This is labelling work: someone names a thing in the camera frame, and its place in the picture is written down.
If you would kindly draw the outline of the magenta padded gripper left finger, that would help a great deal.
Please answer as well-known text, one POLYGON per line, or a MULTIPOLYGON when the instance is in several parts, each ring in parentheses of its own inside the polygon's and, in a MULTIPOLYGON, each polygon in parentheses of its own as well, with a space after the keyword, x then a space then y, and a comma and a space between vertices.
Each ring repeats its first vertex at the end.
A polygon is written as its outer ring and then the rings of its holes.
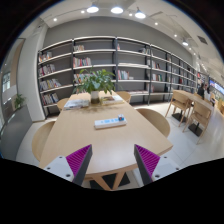
POLYGON ((44 170, 81 186, 92 157, 92 145, 87 145, 68 156, 58 156, 44 170))

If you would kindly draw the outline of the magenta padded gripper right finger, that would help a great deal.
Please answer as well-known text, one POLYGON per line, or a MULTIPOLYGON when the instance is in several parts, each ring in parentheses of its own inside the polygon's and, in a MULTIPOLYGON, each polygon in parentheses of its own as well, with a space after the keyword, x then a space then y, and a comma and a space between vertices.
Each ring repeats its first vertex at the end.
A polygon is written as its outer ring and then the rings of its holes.
POLYGON ((134 145, 134 156, 144 185, 180 170, 180 167, 167 156, 158 156, 137 144, 134 145))

